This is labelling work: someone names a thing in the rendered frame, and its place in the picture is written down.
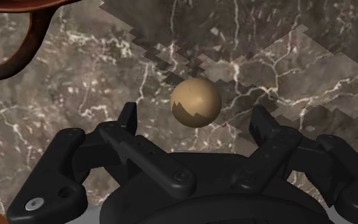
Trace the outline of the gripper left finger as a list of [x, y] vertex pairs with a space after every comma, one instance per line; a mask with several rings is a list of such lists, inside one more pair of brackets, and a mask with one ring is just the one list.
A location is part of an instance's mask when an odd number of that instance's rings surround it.
[[191, 196], [193, 172], [136, 130], [137, 105], [127, 102], [116, 121], [89, 134], [79, 128], [56, 133], [10, 204], [8, 223], [65, 224], [80, 217], [88, 207], [83, 182], [96, 167], [106, 167], [120, 185], [144, 172], [170, 196]]

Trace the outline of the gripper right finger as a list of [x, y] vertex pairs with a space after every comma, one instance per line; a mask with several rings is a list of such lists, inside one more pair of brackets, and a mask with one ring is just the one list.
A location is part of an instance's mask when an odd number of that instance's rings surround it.
[[311, 140], [280, 125], [262, 105], [252, 109], [249, 132], [258, 148], [234, 175], [235, 188], [260, 193], [273, 177], [286, 179], [292, 171], [299, 171], [329, 207], [358, 224], [358, 153], [351, 145], [334, 135]]

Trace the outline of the tan ball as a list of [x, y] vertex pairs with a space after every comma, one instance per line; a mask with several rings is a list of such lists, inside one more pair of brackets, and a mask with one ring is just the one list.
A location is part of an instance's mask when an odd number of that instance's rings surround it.
[[220, 114], [222, 99], [219, 89], [207, 78], [190, 78], [176, 86], [170, 98], [175, 119], [191, 128], [212, 123]]

